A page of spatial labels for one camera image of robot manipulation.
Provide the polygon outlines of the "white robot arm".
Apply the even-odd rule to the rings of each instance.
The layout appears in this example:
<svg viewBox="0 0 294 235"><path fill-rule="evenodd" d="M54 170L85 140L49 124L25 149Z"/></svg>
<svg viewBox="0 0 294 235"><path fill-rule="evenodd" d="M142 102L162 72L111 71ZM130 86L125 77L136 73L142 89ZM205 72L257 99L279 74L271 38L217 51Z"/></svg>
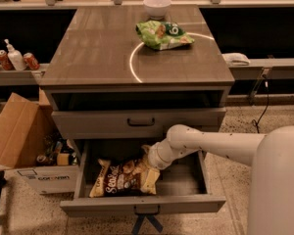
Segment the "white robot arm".
<svg viewBox="0 0 294 235"><path fill-rule="evenodd" d="M150 147L148 163L163 170L197 151L251 168L247 235L294 235L294 125L262 134L203 132L177 124Z"/></svg>

